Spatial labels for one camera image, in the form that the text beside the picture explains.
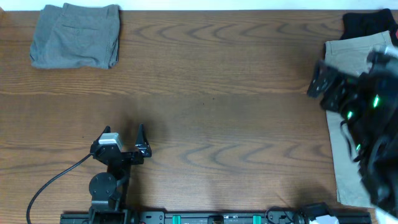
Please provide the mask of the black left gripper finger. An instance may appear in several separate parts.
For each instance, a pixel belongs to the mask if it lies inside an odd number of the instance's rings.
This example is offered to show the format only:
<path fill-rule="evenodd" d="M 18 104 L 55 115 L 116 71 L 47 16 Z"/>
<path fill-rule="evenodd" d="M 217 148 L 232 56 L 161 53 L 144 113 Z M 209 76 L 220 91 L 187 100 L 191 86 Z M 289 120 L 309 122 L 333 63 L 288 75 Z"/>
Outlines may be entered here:
<path fill-rule="evenodd" d="M 110 126 L 106 126 L 105 129 L 103 130 L 103 132 L 100 134 L 100 136 L 102 136 L 105 133 L 110 133 L 111 132 L 111 127 Z"/>
<path fill-rule="evenodd" d="M 139 125 L 135 146 L 143 157 L 152 157 L 152 149 L 146 138 L 143 124 Z"/>

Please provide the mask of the grey shorts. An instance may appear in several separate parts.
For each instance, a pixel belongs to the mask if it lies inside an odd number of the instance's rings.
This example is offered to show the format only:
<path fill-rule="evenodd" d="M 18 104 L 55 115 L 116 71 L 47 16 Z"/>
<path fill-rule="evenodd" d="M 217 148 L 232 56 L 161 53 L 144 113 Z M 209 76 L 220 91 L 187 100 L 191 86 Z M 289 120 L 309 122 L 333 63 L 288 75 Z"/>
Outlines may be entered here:
<path fill-rule="evenodd" d="M 41 69 L 110 69 L 119 60 L 119 6 L 46 5 L 30 45 L 31 65 Z"/>

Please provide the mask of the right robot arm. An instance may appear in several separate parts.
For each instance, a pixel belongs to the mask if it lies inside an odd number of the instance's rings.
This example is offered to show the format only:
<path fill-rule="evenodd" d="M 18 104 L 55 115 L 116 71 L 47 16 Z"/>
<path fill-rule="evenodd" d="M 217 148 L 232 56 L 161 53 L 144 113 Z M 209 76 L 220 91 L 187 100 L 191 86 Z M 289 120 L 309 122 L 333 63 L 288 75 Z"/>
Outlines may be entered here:
<path fill-rule="evenodd" d="M 396 217 L 397 47 L 376 47 L 366 61 L 369 71 L 355 76 L 319 60 L 307 95 L 322 96 L 322 109 L 340 114 L 371 203 Z"/>

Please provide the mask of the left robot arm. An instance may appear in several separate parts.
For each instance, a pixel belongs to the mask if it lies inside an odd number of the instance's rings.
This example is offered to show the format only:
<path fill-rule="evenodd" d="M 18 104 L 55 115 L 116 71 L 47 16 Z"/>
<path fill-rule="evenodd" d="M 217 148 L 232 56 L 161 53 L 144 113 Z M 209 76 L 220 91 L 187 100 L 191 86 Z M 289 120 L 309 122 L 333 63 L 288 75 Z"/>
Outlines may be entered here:
<path fill-rule="evenodd" d="M 106 165 L 107 170 L 90 180 L 89 224 L 139 223 L 137 212 L 127 208 L 126 199 L 131 167 L 143 164 L 144 156 L 139 151 L 122 152 L 122 147 L 119 134 L 113 133 L 109 126 L 90 147 L 90 154 Z"/>

